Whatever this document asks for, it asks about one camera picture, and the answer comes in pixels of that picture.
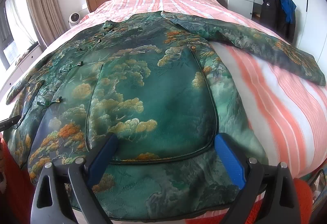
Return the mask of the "green landscape brocade jacket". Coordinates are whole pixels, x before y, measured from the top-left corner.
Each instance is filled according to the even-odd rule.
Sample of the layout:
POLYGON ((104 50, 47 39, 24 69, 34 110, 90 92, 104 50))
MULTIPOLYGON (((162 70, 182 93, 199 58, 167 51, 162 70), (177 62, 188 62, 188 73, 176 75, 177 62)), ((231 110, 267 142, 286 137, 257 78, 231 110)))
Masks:
POLYGON ((217 134, 273 164, 261 143, 242 139, 250 134, 245 107, 221 46, 326 88, 313 56, 255 28, 164 11, 108 20, 77 33, 12 87, 7 104, 21 119, 3 135, 11 156, 36 184, 47 162, 87 157, 113 133, 117 150, 93 186, 112 219, 171 220, 229 207, 240 189, 215 152, 217 134))

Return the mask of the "small white fan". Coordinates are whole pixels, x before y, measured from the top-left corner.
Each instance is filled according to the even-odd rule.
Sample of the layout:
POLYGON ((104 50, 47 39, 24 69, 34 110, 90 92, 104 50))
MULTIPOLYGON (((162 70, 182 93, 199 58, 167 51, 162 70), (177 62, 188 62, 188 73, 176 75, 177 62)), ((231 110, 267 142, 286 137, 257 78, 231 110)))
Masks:
POLYGON ((74 12, 69 16, 68 23, 70 28, 78 25, 80 23, 80 15, 78 12, 74 12))

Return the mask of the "beige curtain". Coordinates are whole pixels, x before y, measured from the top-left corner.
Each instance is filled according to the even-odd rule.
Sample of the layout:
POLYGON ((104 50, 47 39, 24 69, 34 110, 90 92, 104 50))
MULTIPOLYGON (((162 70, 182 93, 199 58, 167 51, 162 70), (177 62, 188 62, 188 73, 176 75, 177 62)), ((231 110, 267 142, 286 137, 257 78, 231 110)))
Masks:
POLYGON ((66 32, 58 0, 27 0, 30 16, 46 46, 66 32))

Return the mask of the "black and blue hanging jacket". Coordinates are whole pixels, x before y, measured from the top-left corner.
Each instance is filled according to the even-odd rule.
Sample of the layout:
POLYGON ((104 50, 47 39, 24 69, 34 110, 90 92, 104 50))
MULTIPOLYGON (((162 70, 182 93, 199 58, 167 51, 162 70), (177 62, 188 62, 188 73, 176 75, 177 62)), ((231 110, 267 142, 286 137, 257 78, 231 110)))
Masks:
POLYGON ((295 35, 296 8, 292 0, 263 0, 259 22, 291 44, 295 35))

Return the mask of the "sheer white curtain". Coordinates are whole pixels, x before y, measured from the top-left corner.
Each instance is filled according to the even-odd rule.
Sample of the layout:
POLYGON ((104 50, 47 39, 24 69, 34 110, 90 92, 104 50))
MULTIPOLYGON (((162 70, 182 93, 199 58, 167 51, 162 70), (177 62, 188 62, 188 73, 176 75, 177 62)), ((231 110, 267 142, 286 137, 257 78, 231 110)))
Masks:
POLYGON ((20 51, 37 42, 26 0, 6 0, 6 14, 11 34, 20 51))

